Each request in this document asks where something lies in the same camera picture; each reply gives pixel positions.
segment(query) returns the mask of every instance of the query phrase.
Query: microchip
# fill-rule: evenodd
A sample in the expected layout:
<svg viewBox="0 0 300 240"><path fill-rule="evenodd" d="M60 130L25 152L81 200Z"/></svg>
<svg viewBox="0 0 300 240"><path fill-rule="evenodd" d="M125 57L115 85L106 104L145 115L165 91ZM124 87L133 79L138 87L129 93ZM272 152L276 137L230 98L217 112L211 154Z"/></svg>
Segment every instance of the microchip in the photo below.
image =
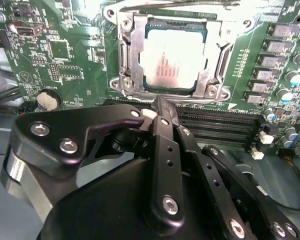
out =
<svg viewBox="0 0 300 240"><path fill-rule="evenodd" d="M22 18L31 17L34 15L29 3L19 3L18 12Z"/></svg>
<svg viewBox="0 0 300 240"><path fill-rule="evenodd" d="M255 79L257 80L269 80L272 76L271 70L257 70L255 72Z"/></svg>
<svg viewBox="0 0 300 240"><path fill-rule="evenodd" d="M263 56L261 57L260 65L262 67L274 68L277 65L284 63L285 58L282 56Z"/></svg>
<svg viewBox="0 0 300 240"><path fill-rule="evenodd" d="M279 129L284 129L287 126L287 123L284 121L280 121L277 125Z"/></svg>
<svg viewBox="0 0 300 240"><path fill-rule="evenodd" d="M294 44L292 42L285 41L270 41L266 50L272 53L281 53L283 50L290 50Z"/></svg>
<svg viewBox="0 0 300 240"><path fill-rule="evenodd" d="M292 111L289 111L289 110L284 111L284 115L290 115L290 114L292 114Z"/></svg>
<svg viewBox="0 0 300 240"><path fill-rule="evenodd" d="M262 80L251 80L249 88L253 92L264 92L267 88L267 84Z"/></svg>
<svg viewBox="0 0 300 240"><path fill-rule="evenodd" d="M266 82L266 86L267 86L268 88L273 87L274 84L275 84L275 83L274 83L273 81L267 81L267 82Z"/></svg>
<svg viewBox="0 0 300 240"><path fill-rule="evenodd" d="M57 60L70 60L67 40L49 40L51 57Z"/></svg>
<svg viewBox="0 0 300 240"><path fill-rule="evenodd" d="M277 116L277 117L281 117L284 113L285 110L283 108L275 108L273 110L273 113Z"/></svg>
<svg viewBox="0 0 300 240"><path fill-rule="evenodd" d="M295 33L299 32L299 29L300 29L299 26L279 25L278 24L274 27L272 36L286 38L286 37L289 37L291 34L295 34Z"/></svg>
<svg viewBox="0 0 300 240"><path fill-rule="evenodd" d="M262 96L258 92L246 92L244 99L249 104L258 104Z"/></svg>

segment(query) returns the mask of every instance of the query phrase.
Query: screw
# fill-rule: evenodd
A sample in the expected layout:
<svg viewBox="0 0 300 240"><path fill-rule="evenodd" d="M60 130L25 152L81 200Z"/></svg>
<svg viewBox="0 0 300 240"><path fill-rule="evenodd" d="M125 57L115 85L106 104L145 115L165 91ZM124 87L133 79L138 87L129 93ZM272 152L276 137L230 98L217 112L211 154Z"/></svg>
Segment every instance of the screw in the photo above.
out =
<svg viewBox="0 0 300 240"><path fill-rule="evenodd" d="M161 122L164 124L164 125L169 125L169 122L167 120L165 120L164 118L161 119Z"/></svg>
<svg viewBox="0 0 300 240"><path fill-rule="evenodd" d="M189 132L189 130L188 129L182 129L182 131L185 133L185 135L187 135L187 136L189 136L190 135L190 132Z"/></svg>
<svg viewBox="0 0 300 240"><path fill-rule="evenodd" d="M277 223L274 222L273 223L274 229L276 230L276 232L281 236L281 237L285 237L286 236L286 232L285 230Z"/></svg>
<svg viewBox="0 0 300 240"><path fill-rule="evenodd" d="M121 27L124 31L129 32L133 28L134 24L130 18L126 18L122 21Z"/></svg>
<svg viewBox="0 0 300 240"><path fill-rule="evenodd" d="M70 139L62 140L59 147L66 154L74 154L78 150L78 145Z"/></svg>
<svg viewBox="0 0 300 240"><path fill-rule="evenodd" d="M5 23L6 20L6 15L2 11L0 11L0 23Z"/></svg>
<svg viewBox="0 0 300 240"><path fill-rule="evenodd" d="M42 123L32 124L31 127L30 127L30 130L34 135L37 135L37 136L40 136L40 137L46 136L50 133L49 127L42 124Z"/></svg>
<svg viewBox="0 0 300 240"><path fill-rule="evenodd" d="M297 233L296 231L288 224L285 224L286 229L288 229L289 233L291 233L292 236L294 236L295 238L297 237Z"/></svg>
<svg viewBox="0 0 300 240"><path fill-rule="evenodd" d="M211 150L211 152L212 152L214 155L218 155L218 151L217 151L216 149L211 148L210 150Z"/></svg>
<svg viewBox="0 0 300 240"><path fill-rule="evenodd" d="M127 78L127 77L126 77L125 79L123 79L123 82L124 82L124 86L125 86L127 89L131 88L132 85L133 85L132 80L129 79L129 78Z"/></svg>
<svg viewBox="0 0 300 240"><path fill-rule="evenodd" d="M238 238L240 238L240 239L245 238L245 231L244 231L243 227L236 220L232 219L230 221L230 227L231 227L232 231L234 232L234 234Z"/></svg>
<svg viewBox="0 0 300 240"><path fill-rule="evenodd" d="M132 111L131 111L131 114L132 114L133 116L135 116L136 118L140 117L140 113L138 113L138 112L135 111L135 110L132 110Z"/></svg>
<svg viewBox="0 0 300 240"><path fill-rule="evenodd" d="M116 89L116 88L119 86L119 84L118 84L118 82L113 81L113 82L111 83L111 86L112 86L113 88Z"/></svg>
<svg viewBox="0 0 300 240"><path fill-rule="evenodd" d="M222 99L226 99L228 96L229 96L228 93L225 92L221 94Z"/></svg>
<svg viewBox="0 0 300 240"><path fill-rule="evenodd" d="M178 204L171 197L164 197L162 199L162 205L164 210L166 210L171 215L176 215L178 212Z"/></svg>

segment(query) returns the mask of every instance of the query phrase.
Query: chip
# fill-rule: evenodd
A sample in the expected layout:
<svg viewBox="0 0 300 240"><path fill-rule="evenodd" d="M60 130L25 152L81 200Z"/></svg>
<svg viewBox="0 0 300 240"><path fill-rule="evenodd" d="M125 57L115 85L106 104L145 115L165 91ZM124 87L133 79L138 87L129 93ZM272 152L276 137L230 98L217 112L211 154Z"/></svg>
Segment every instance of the chip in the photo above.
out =
<svg viewBox="0 0 300 240"><path fill-rule="evenodd" d="M285 41L270 41L266 50L273 53L281 53L283 50L290 50L294 44L292 42Z"/></svg>
<svg viewBox="0 0 300 240"><path fill-rule="evenodd" d="M281 117L284 113L285 110L283 108L275 108L273 110L273 113L277 116L277 117Z"/></svg>
<svg viewBox="0 0 300 240"><path fill-rule="evenodd" d="M262 98L261 94L257 92L246 92L245 101L249 104L258 104Z"/></svg>
<svg viewBox="0 0 300 240"><path fill-rule="evenodd" d="M255 79L257 80L269 80L272 77L271 70L257 70L255 72Z"/></svg>
<svg viewBox="0 0 300 240"><path fill-rule="evenodd" d="M57 60L70 60L67 40L49 40L51 57Z"/></svg>
<svg viewBox="0 0 300 240"><path fill-rule="evenodd" d="M260 65L262 67L274 68L277 65L284 63L285 58L282 56L263 56L261 57Z"/></svg>
<svg viewBox="0 0 300 240"><path fill-rule="evenodd" d="M176 39L187 43L187 47L180 47ZM200 32L151 29L140 53L146 83L163 88L193 88L205 66L204 40Z"/></svg>
<svg viewBox="0 0 300 240"><path fill-rule="evenodd" d="M267 88L267 84L262 80L251 80L249 88L253 92L264 92Z"/></svg>
<svg viewBox="0 0 300 240"><path fill-rule="evenodd" d="M280 121L277 125L279 129L284 129L287 126L287 123L284 121Z"/></svg>
<svg viewBox="0 0 300 240"><path fill-rule="evenodd" d="M299 26L276 25L274 27L272 36L286 38L286 37L289 37L291 34L297 33L299 31L299 29L300 29Z"/></svg>

